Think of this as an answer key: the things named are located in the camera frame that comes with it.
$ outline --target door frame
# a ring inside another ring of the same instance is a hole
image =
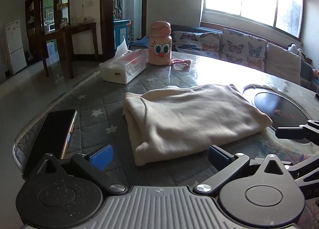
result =
[[[142,37],[146,35],[146,3],[142,0]],[[114,57],[113,0],[100,0],[100,21],[103,61]]]

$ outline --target black dark disc on table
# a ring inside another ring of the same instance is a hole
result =
[[[255,106],[272,119],[272,127],[298,127],[306,124],[307,116],[287,99],[268,92],[258,93],[254,98]],[[301,143],[309,142],[307,139],[294,140]]]
[[[94,183],[77,177],[44,176],[26,181],[16,207],[22,221],[36,228],[69,228],[89,219],[102,204]]]

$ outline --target microwave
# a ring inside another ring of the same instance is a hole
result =
[[[45,25],[44,32],[47,34],[49,32],[55,31],[55,24]]]
[[[55,31],[55,24],[50,24],[49,25],[49,32]]]

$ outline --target butterfly pattern cushion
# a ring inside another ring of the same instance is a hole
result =
[[[220,59],[264,72],[267,42],[230,29],[223,29]]]
[[[219,44],[221,35],[219,33],[191,33],[184,31],[173,31],[172,51],[190,53],[219,59]]]

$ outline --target blue cabinet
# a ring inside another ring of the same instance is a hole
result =
[[[125,37],[126,44],[129,43],[129,28],[131,20],[116,20],[113,21],[114,29],[114,47],[115,49],[123,42]]]

